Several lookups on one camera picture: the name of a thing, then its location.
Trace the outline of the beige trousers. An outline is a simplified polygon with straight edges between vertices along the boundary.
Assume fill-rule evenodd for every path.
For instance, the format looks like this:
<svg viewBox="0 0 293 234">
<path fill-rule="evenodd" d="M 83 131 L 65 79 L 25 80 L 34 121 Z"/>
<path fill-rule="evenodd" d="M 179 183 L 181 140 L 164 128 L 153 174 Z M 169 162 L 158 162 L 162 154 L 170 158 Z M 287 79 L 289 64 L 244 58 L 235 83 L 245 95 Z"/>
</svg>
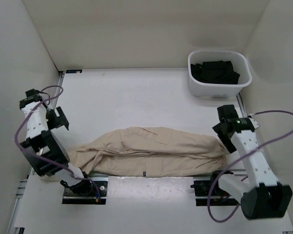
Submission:
<svg viewBox="0 0 293 234">
<path fill-rule="evenodd" d="M 214 136 L 165 127 L 129 127 L 108 132 L 67 151 L 86 173 L 119 176 L 189 176 L 226 166 L 229 152 Z"/>
</svg>

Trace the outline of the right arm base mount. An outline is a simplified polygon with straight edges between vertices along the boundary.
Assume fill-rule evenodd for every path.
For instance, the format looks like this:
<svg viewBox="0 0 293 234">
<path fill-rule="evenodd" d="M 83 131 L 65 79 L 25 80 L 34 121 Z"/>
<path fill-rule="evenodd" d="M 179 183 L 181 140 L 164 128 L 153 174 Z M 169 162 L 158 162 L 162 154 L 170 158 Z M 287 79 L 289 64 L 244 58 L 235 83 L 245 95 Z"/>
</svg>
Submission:
<svg viewBox="0 0 293 234">
<path fill-rule="evenodd" d="M 220 172 L 220 170 L 214 171 L 209 179 L 194 180 L 193 184 L 190 186 L 192 189 L 194 189 L 197 207 L 207 206 L 209 190 L 212 186 L 212 183 L 215 181 Z M 235 206 L 239 205 L 239 202 L 237 202 L 228 192 L 221 190 L 218 186 L 218 183 L 216 183 L 214 189 L 211 192 L 210 205 Z"/>
</svg>

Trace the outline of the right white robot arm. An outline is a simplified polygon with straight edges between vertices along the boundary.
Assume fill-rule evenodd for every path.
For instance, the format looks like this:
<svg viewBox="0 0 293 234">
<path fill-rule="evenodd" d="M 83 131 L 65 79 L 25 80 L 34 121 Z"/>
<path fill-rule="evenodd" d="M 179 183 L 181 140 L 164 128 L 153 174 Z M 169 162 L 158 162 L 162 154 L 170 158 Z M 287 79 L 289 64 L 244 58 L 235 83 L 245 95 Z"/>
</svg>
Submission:
<svg viewBox="0 0 293 234">
<path fill-rule="evenodd" d="M 239 203 L 248 220 L 282 218 L 293 192 L 289 185 L 281 184 L 261 149 L 291 135 L 293 130 L 259 144 L 255 132 L 259 124 L 254 118 L 239 117 L 234 105 L 218 107 L 217 113 L 219 123 L 213 130 L 226 149 L 230 153 L 238 152 L 239 158 L 209 183 L 207 208 L 210 208 L 212 193 L 227 192 Z"/>
</svg>

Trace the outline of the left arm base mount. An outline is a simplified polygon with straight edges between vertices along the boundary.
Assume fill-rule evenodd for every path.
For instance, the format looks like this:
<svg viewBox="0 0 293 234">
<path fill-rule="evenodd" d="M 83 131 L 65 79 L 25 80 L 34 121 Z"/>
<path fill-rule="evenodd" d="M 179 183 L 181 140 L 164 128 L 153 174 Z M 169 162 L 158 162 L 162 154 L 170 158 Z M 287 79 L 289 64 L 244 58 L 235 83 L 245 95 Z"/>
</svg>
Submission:
<svg viewBox="0 0 293 234">
<path fill-rule="evenodd" d="M 96 187 L 89 181 L 81 182 L 81 186 L 78 184 L 71 188 L 64 188 L 62 204 L 69 205 L 105 205 L 107 190 L 108 190 L 108 179 L 94 178 Z"/>
</svg>

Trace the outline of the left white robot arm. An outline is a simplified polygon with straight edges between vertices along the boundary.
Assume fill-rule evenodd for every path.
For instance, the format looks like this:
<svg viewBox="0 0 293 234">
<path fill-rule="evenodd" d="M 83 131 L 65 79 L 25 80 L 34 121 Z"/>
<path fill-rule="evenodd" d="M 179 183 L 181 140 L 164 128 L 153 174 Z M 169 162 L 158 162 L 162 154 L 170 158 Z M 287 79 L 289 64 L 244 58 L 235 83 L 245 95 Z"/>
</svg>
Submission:
<svg viewBox="0 0 293 234">
<path fill-rule="evenodd" d="M 65 148 L 52 133 L 53 129 L 69 122 L 61 107 L 53 109 L 42 94 L 43 91 L 31 89 L 25 92 L 26 98 L 20 101 L 20 110 L 25 115 L 26 137 L 17 143 L 34 171 L 41 177 L 47 176 L 60 180 L 60 184 L 75 194 L 91 193 L 93 184 L 80 168 L 70 162 Z"/>
</svg>

